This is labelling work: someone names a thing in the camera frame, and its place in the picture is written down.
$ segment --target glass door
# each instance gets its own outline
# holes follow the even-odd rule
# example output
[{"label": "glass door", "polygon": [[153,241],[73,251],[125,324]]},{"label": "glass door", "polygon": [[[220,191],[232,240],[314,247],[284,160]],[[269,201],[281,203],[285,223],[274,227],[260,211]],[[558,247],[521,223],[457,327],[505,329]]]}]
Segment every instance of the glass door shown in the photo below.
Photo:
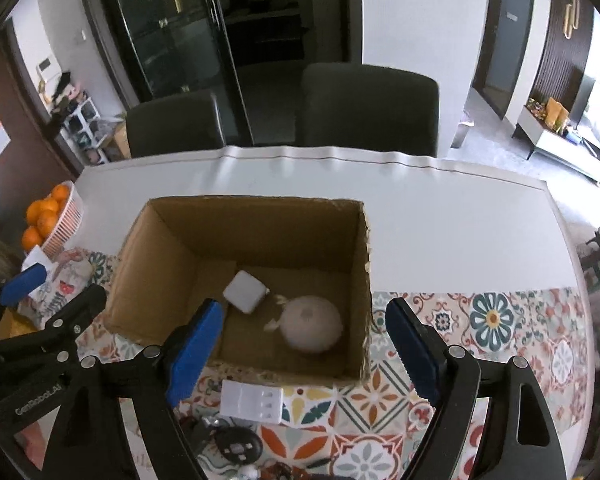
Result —
[{"label": "glass door", "polygon": [[489,0],[474,88],[503,118],[526,49],[533,0]]},{"label": "glass door", "polygon": [[253,145],[218,0],[115,0],[145,99],[210,89],[229,144]]}]

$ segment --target tablecloth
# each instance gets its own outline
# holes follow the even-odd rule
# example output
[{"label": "tablecloth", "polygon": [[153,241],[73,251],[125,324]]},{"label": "tablecloth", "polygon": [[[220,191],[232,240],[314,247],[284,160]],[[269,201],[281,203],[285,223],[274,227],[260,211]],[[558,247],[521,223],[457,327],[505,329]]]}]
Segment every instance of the tablecloth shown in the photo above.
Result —
[{"label": "tablecloth", "polygon": [[[44,299],[22,307],[38,323],[43,323],[88,283],[108,288],[117,265],[114,256],[82,249],[67,251],[58,261]],[[516,354],[528,359],[558,433],[584,416],[585,315],[572,288],[470,294],[373,291],[370,381],[341,389],[310,384],[285,387],[282,424],[251,424],[264,443],[259,464],[280,461],[303,468],[330,457],[329,464],[312,472],[361,480],[398,478],[413,457],[433,411],[415,391],[385,330],[386,304],[397,296],[409,303],[421,321],[435,327],[448,344],[461,344],[484,359],[506,361]],[[132,358],[140,351],[139,346],[109,333],[103,320],[104,314],[100,314],[78,338],[80,357],[96,354],[101,361],[109,362]],[[217,413],[222,377],[221,370],[205,368],[192,396],[177,408],[178,415]],[[487,405],[484,399],[478,400],[454,478],[465,479],[471,471]],[[123,400],[122,406],[136,467],[143,471],[144,478],[150,478],[151,464],[131,402]],[[198,459],[211,478],[232,476],[237,471],[213,443]]]}]

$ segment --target wood slat panel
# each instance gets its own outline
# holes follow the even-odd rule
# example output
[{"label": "wood slat panel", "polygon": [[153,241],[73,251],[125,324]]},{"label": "wood slat panel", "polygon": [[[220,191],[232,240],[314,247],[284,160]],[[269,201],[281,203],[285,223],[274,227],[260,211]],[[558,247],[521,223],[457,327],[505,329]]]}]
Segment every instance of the wood slat panel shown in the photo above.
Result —
[{"label": "wood slat panel", "polygon": [[584,68],[589,57],[593,32],[593,4],[580,0],[580,27],[570,40],[564,37],[565,6],[572,0],[551,0],[549,27],[544,52],[531,96],[545,102],[549,97],[560,101],[571,110]]}]

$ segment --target blue gripper pad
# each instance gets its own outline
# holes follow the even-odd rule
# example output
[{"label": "blue gripper pad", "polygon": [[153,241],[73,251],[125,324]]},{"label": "blue gripper pad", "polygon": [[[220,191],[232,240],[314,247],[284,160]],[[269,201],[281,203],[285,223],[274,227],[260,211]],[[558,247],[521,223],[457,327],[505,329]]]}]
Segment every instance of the blue gripper pad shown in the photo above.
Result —
[{"label": "blue gripper pad", "polygon": [[171,381],[166,397],[172,408],[190,397],[202,368],[216,346],[223,321],[222,306],[217,301],[211,301],[184,341],[170,368]]},{"label": "blue gripper pad", "polygon": [[409,320],[408,314],[393,301],[386,306],[384,322],[416,392],[433,406],[437,405],[440,400],[438,367],[417,327]]},{"label": "blue gripper pad", "polygon": [[27,294],[36,290],[46,282],[46,269],[42,264],[34,264],[29,269],[11,278],[2,286],[0,304],[2,306],[16,305]]}]

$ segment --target logo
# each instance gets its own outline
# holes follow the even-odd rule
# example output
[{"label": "logo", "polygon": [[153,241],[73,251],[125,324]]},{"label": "logo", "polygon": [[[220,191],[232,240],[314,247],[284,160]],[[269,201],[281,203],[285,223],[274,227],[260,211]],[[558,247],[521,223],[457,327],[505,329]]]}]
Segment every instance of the logo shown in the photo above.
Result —
[{"label": "logo", "polygon": [[56,393],[61,391],[62,386],[59,383],[54,384],[50,390],[47,390],[45,393],[43,393],[40,396],[37,396],[35,399],[31,399],[21,408],[16,408],[16,415],[23,415],[24,413],[27,413],[31,408],[35,408],[37,405],[39,405],[40,402],[47,400],[51,396],[54,396]]}]

